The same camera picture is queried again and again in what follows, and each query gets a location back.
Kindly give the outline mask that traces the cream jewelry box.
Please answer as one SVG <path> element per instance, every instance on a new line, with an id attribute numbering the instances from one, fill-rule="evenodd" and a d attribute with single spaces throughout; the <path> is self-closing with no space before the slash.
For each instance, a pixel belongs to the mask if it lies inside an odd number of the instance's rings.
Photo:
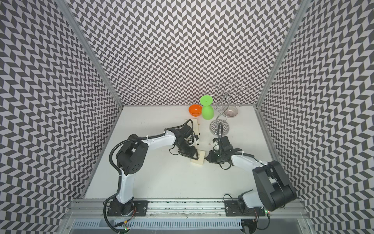
<path id="1" fill-rule="evenodd" d="M 199 123 L 198 119 L 191 119 L 193 122 L 193 132 L 196 136 L 200 137 L 200 131 L 199 131 Z"/>
<path id="2" fill-rule="evenodd" d="M 193 136 L 193 143 L 192 143 L 193 146 L 198 146 L 199 145 L 199 136 L 198 135 L 194 135 Z"/>
<path id="3" fill-rule="evenodd" d="M 197 150 L 197 158 L 191 159 L 191 163 L 203 166 L 205 160 L 206 151 Z"/>

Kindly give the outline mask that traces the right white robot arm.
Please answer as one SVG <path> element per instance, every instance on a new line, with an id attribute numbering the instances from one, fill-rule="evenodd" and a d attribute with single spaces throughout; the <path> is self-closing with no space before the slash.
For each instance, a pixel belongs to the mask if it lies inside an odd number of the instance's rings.
<path id="1" fill-rule="evenodd" d="M 254 155 L 245 153 L 240 148 L 233 148 L 227 136 L 223 136 L 224 125 L 217 124 L 216 144 L 209 151 L 206 160 L 209 163 L 229 164 L 226 170 L 237 167 L 251 172 L 256 188 L 243 192 L 238 196 L 237 205 L 240 212 L 256 212 L 257 208 L 264 208 L 265 213 L 283 208 L 297 198 L 297 192 L 282 165 L 274 160 L 263 162 Z"/>

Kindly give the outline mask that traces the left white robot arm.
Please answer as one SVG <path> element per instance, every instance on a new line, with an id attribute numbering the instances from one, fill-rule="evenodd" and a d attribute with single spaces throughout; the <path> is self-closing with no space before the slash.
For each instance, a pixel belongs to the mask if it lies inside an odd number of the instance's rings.
<path id="1" fill-rule="evenodd" d="M 135 174 L 142 168 L 147 153 L 166 146 L 177 147 L 178 155 L 198 160 L 198 150 L 193 145 L 198 136 L 194 132 L 193 120 L 166 128 L 155 136 L 140 137 L 132 134 L 118 143 L 109 154 L 110 165 L 118 172 L 116 193 L 103 202 L 107 216 L 127 216 L 135 212 L 133 186 Z"/>

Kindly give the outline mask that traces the silver jewelry stand front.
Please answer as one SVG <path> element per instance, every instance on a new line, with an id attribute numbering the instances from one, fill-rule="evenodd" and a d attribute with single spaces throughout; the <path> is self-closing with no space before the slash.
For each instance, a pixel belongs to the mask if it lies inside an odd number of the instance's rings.
<path id="1" fill-rule="evenodd" d="M 226 112 L 228 111 L 231 102 L 228 101 L 226 104 L 220 103 L 214 106 L 214 110 L 218 112 L 218 116 L 210 123 L 209 129 L 210 132 L 217 136 L 220 134 L 221 136 L 226 136 L 229 132 L 229 124 L 227 122 L 228 115 Z"/>

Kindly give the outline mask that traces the green plastic stand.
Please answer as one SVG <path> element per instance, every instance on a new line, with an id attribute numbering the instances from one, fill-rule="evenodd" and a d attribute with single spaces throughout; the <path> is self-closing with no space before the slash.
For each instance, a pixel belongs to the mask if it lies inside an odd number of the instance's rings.
<path id="1" fill-rule="evenodd" d="M 200 104 L 202 105 L 202 117 L 205 120 L 213 119 L 214 109 L 211 106 L 213 104 L 213 98 L 210 95 L 204 95 L 200 98 Z"/>

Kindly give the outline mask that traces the orange bowl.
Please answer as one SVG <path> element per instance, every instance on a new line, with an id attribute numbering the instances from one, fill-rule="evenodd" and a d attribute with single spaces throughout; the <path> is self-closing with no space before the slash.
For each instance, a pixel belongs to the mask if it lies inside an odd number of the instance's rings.
<path id="1" fill-rule="evenodd" d="M 194 105 L 191 105 L 189 107 L 189 113 L 193 116 L 193 117 L 198 117 L 201 115 L 202 113 L 202 106 L 199 105 L 199 104 L 194 104 Z"/>

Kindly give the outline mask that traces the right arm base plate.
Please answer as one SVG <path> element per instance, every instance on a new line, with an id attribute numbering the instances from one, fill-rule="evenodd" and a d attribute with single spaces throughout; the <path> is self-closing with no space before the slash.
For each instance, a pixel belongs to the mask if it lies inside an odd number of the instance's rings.
<path id="1" fill-rule="evenodd" d="M 226 200 L 224 204 L 226 216 L 266 216 L 264 209 L 260 207 L 248 208 L 244 203 L 237 200 Z"/>

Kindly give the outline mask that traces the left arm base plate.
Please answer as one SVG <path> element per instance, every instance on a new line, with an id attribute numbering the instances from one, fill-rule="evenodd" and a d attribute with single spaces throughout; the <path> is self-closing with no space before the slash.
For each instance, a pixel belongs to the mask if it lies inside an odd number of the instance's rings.
<path id="1" fill-rule="evenodd" d="M 131 200 L 125 204 L 122 204 L 115 199 L 110 202 L 106 215 L 109 217 L 146 216 L 148 204 L 149 202 L 147 200 Z"/>

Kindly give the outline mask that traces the aluminium mounting rail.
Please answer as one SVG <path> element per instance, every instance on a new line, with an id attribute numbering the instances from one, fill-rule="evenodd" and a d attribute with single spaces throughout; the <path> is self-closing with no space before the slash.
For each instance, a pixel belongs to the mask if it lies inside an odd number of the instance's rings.
<path id="1" fill-rule="evenodd" d="M 136 218 L 250 218 L 251 216 L 226 216 L 224 201 L 218 199 L 135 199 L 147 200 L 146 216 Z M 103 199 L 75 199 L 68 212 L 63 216 L 69 218 L 103 218 Z"/>

